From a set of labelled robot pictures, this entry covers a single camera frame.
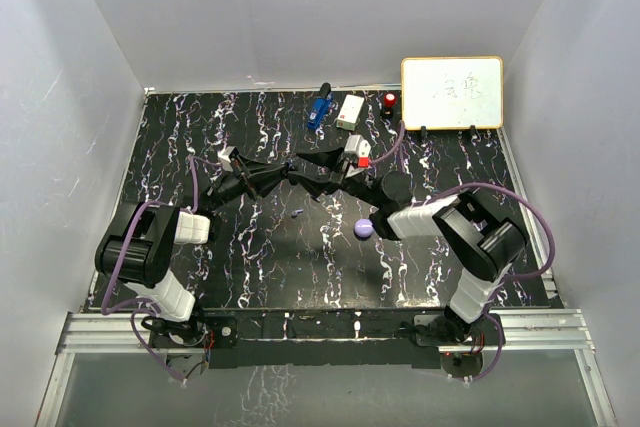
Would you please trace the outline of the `purple earbud charging case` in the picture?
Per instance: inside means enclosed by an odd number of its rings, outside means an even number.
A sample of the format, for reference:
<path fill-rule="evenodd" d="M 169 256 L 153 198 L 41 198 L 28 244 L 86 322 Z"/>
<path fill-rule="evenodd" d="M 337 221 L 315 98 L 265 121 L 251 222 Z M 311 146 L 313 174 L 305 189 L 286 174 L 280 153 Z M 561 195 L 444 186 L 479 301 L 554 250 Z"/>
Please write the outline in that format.
<path fill-rule="evenodd" d="M 373 223 L 368 218 L 359 219 L 354 224 L 354 235 L 360 240 L 366 240 L 372 237 L 375 230 L 373 227 Z"/>

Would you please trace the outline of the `black earbud charging case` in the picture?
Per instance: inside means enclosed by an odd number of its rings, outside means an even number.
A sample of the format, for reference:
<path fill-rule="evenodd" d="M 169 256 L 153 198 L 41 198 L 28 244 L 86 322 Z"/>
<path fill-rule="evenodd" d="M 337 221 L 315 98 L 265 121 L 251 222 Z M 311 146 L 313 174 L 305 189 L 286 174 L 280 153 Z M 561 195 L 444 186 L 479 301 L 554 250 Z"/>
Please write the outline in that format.
<path fill-rule="evenodd" d="M 297 171 L 297 166 L 293 162 L 287 162 L 283 167 L 283 176 L 285 179 L 289 179 L 292 172 Z"/>

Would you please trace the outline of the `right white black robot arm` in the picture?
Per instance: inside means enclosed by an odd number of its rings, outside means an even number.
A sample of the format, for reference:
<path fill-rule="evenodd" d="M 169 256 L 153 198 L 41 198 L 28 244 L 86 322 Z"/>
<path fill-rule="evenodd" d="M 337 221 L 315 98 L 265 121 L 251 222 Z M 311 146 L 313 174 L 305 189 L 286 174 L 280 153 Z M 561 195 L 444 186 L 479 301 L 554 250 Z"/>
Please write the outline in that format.
<path fill-rule="evenodd" d="M 462 265 L 457 287 L 443 313 L 425 329 L 445 342 L 466 344 L 482 329 L 481 317 L 507 270 L 526 250 L 528 237 L 521 223 L 499 217 L 482 192 L 493 191 L 519 202 L 518 194 L 498 185 L 473 182 L 441 192 L 422 204 L 413 199 L 411 179 L 400 171 L 373 176 L 358 168 L 342 149 L 300 158 L 327 169 L 322 175 L 290 170 L 288 180 L 311 197 L 347 193 L 375 208 L 369 222 L 381 238 L 442 237 Z"/>

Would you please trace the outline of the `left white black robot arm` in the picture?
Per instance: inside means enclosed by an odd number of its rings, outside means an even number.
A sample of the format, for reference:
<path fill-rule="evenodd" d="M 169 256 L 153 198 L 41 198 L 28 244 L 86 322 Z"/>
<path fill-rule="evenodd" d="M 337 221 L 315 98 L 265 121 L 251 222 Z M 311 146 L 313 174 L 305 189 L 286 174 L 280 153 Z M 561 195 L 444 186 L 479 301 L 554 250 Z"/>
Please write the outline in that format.
<path fill-rule="evenodd" d="M 218 208 L 242 196 L 264 198 L 295 170 L 289 162 L 255 161 L 231 147 L 220 153 L 220 175 L 201 189 L 198 160 L 189 159 L 193 195 L 185 206 L 155 200 L 121 203 L 95 254 L 96 271 L 109 278 L 101 314 L 139 307 L 146 329 L 186 346 L 204 339 L 207 323 L 197 312 L 195 296 L 171 270 L 174 247 L 208 243 Z"/>

